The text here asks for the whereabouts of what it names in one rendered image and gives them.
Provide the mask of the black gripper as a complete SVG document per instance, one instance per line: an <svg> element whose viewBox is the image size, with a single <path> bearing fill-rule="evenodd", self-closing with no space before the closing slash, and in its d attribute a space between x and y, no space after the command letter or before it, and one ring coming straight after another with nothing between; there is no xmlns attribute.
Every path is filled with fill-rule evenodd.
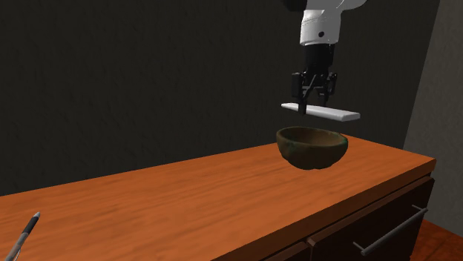
<svg viewBox="0 0 463 261"><path fill-rule="evenodd" d="M303 46L304 71L291 76L291 94L297 100L297 112L306 113L307 100L318 76L326 76L324 83L316 87L318 105L326 107L331 95L335 93L337 73L329 73L335 52L335 44L309 44Z"/></svg>

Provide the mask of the white bar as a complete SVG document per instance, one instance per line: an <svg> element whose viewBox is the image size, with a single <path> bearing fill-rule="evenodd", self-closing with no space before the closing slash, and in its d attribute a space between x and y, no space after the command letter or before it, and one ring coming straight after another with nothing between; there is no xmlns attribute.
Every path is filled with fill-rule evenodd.
<svg viewBox="0 0 463 261"><path fill-rule="evenodd" d="M315 105L307 105L304 115L316 116L323 119L335 120L338 122L348 122L361 118L360 113L348 110L339 110Z"/></svg>

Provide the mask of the brown green bowl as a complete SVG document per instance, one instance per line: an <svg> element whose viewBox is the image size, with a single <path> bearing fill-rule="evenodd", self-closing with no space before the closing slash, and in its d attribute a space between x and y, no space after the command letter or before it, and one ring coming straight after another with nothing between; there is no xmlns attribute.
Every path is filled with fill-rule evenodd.
<svg viewBox="0 0 463 261"><path fill-rule="evenodd" d="M276 133L281 156L302 170L329 168L347 152L348 139L330 130L292 126Z"/></svg>

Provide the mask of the wooden chest of drawers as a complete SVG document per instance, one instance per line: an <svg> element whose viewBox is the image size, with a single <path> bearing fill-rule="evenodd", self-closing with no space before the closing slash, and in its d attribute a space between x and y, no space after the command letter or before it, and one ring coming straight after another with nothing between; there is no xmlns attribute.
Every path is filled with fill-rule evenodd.
<svg viewBox="0 0 463 261"><path fill-rule="evenodd" d="M304 171L261 145L0 196L0 261L260 261L431 173L436 161L350 137Z"/></svg>

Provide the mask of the grey black pen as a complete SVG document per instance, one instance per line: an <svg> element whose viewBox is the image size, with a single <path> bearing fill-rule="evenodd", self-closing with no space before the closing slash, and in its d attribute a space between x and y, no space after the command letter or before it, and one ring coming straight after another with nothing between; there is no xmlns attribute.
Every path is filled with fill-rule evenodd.
<svg viewBox="0 0 463 261"><path fill-rule="evenodd" d="M40 212L36 212L33 217L29 220L28 224L25 226L24 230L20 234L19 238L16 240L16 243L10 249L10 252L5 257L4 261L16 261L21 252L22 246L24 245L25 240L30 235L31 231L35 227L41 216Z"/></svg>

